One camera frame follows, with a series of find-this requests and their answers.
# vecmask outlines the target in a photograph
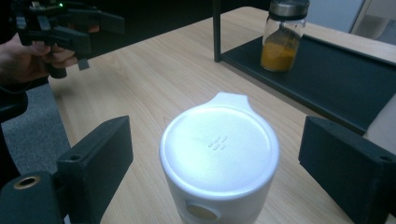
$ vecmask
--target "jar lid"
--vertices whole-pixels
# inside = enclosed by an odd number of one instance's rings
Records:
[[[243,95],[219,93],[185,111],[163,133],[160,158],[180,188],[207,199],[234,199],[268,183],[278,142],[270,125]]]
[[[269,14],[284,20],[300,20],[308,13],[309,0],[272,0]]]

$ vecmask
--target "glass jar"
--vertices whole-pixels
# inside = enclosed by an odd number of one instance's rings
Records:
[[[262,37],[261,66],[286,72],[293,64],[305,28],[309,0],[272,0]]]

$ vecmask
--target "light wood tabletop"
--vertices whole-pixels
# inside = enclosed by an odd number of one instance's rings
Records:
[[[266,17],[252,7],[222,14],[222,50],[261,36]],[[396,63],[392,45],[313,24],[305,33]],[[298,161],[305,117],[315,113],[215,63],[213,55],[208,19],[93,58],[90,69],[73,66],[66,78],[49,81],[72,146],[106,120],[130,117],[134,161],[102,223],[182,223],[160,164],[160,140],[172,119],[220,91],[247,95],[280,144],[279,166],[256,223],[351,223]]]

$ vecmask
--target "black tray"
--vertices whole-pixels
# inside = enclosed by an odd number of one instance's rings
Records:
[[[221,59],[320,115],[363,134],[396,92],[396,65],[303,36],[287,73],[260,66],[262,37]]]

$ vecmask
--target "white container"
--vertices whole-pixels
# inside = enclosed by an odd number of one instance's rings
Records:
[[[221,92],[168,125],[160,158],[185,222],[248,224],[262,210],[279,147],[246,96]]]

